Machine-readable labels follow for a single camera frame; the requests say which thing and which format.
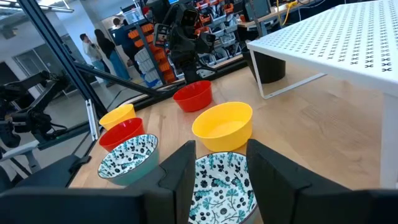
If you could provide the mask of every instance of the gray floor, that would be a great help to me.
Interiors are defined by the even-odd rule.
[[[96,84],[93,86],[93,88],[95,89],[95,92],[98,94],[105,107],[109,107],[109,110],[114,109],[120,103],[126,101],[127,99],[140,94],[139,92],[127,89],[119,85],[113,85],[109,88],[106,88],[104,83]],[[51,102],[51,104],[49,104],[49,106],[46,108],[45,113],[49,114],[52,117],[53,123],[61,124],[68,128],[88,120],[85,101],[77,91],[69,94],[68,96],[61,96],[60,98],[57,98],[56,100]],[[73,139],[69,139],[63,143],[60,143],[43,151],[35,149],[33,151],[34,156],[38,160],[41,167],[46,167],[54,163],[55,161],[72,154],[73,151],[78,147],[78,145],[81,144],[76,152],[76,155],[81,157],[88,150],[91,144],[90,136],[84,139],[86,134],[87,133],[81,134]],[[21,136],[20,145],[35,140],[31,133],[22,133],[19,135]],[[0,142],[0,146],[5,148],[5,150],[9,150],[3,145],[2,142]],[[24,167],[28,167],[27,159],[25,158],[25,156],[17,156],[16,159]],[[25,175],[23,175],[23,173],[16,166],[12,165],[9,161],[6,162],[6,164],[8,164],[8,166],[11,166],[19,174],[25,177]],[[11,178],[13,178],[13,176],[15,175],[13,175],[13,171],[10,172],[8,170],[8,173]]]

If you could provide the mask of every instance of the floor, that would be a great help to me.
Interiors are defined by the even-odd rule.
[[[290,64],[283,80],[263,87],[271,92],[316,73]],[[211,106],[243,101],[254,111],[251,138],[348,188],[379,187],[380,92],[329,75],[264,100],[248,67],[213,81],[212,89],[213,102],[201,111],[184,113],[168,99],[137,113],[146,133],[158,136],[161,161],[190,139],[197,140],[197,157],[211,153],[193,135],[193,121]],[[246,146],[236,152],[245,153]],[[97,143],[71,187],[120,188],[97,175],[106,154]]]
[[[120,103],[126,101],[127,99],[140,94],[137,91],[127,89],[119,85],[113,85],[109,88],[106,88],[104,83],[95,84],[93,85],[93,88],[98,94],[102,103],[105,105],[105,107],[109,108],[109,110],[114,109]],[[53,123],[64,125],[68,128],[88,120],[85,101],[77,91],[69,94],[68,96],[62,96],[53,100],[46,108],[45,113],[49,114],[52,117]],[[31,133],[22,133],[19,135],[21,137],[20,146],[35,140]],[[38,160],[41,167],[46,167],[54,163],[55,161],[72,154],[77,149],[77,147],[78,149],[76,150],[76,155],[80,157],[83,156],[84,153],[88,150],[91,142],[91,137],[87,137],[87,133],[84,133],[56,146],[50,147],[44,151],[39,151],[36,149],[34,150],[34,156]],[[0,146],[8,150],[1,141]],[[27,159],[25,158],[25,156],[17,156],[16,159],[24,167],[28,167]],[[7,162],[6,164],[17,170],[19,174],[25,177],[25,175],[12,163]],[[8,170],[7,172],[9,173],[11,178],[15,176],[15,172],[13,172],[12,170]]]

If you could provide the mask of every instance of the white table leg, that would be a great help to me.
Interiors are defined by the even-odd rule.
[[[398,98],[384,94],[381,137],[380,184],[397,188],[398,180]]]
[[[254,71],[256,72],[257,84],[258,84],[259,89],[260,89],[260,94],[265,100],[268,100],[269,98],[272,98],[272,97],[277,96],[277,95],[279,95],[281,93],[284,93],[286,91],[292,90],[294,88],[297,88],[297,87],[299,87],[301,85],[304,85],[306,83],[312,82],[312,81],[314,81],[314,80],[316,80],[318,78],[321,78],[321,77],[324,77],[325,75],[327,75],[325,73],[318,73],[318,74],[313,75],[311,77],[308,77],[308,78],[306,78],[306,79],[304,79],[302,81],[294,83],[294,84],[292,84],[290,86],[287,86],[285,88],[277,90],[277,91],[275,91],[273,93],[270,93],[268,95],[264,95],[264,91],[262,89],[261,79],[260,79],[260,75],[259,75],[259,70],[257,68],[256,58],[254,56],[254,51],[253,50],[250,50],[250,55],[251,55],[251,60],[253,61]]]

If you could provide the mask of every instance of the blue and white floral bowl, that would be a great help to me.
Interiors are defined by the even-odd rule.
[[[195,166],[189,224],[253,223],[257,201],[249,181],[246,156],[218,152]]]
[[[120,144],[99,165],[99,177],[117,185],[134,183],[159,165],[157,143],[153,134],[143,134]]]

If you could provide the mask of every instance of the black trash can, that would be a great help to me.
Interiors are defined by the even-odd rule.
[[[248,63],[251,73],[257,81],[250,51],[246,46],[244,46],[242,49],[242,55],[245,61]],[[256,56],[257,69],[259,70],[262,84],[276,82],[285,77],[286,62],[284,60],[264,55],[259,52],[255,52],[254,55]]]

